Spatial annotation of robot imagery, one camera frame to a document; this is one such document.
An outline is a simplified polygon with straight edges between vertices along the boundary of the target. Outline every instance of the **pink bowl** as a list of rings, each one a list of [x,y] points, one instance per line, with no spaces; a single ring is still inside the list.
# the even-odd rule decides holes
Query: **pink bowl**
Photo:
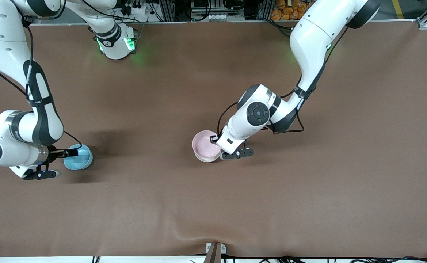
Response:
[[[221,148],[216,144],[210,143],[210,136],[212,135],[217,134],[211,130],[202,130],[192,140],[192,149],[195,156],[205,163],[215,161],[221,154]]]

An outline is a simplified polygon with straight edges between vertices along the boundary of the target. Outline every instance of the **table surface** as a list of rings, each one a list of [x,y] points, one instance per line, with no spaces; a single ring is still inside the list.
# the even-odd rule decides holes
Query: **table surface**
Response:
[[[300,111],[255,155],[202,163],[193,136],[250,86],[288,93],[300,69],[265,23],[146,25],[111,61],[85,26],[32,27],[66,130],[93,165],[23,181],[0,168],[0,256],[427,256],[427,31],[349,30]],[[0,112],[28,110],[0,79]],[[225,116],[225,120],[234,112]],[[74,142],[64,137],[56,145]]]

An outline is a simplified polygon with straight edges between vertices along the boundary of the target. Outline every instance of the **yellow floor stripe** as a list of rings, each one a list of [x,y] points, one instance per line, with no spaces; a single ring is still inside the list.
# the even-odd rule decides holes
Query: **yellow floor stripe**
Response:
[[[404,19],[402,9],[400,8],[399,0],[392,0],[393,7],[395,8],[395,13],[399,19]]]

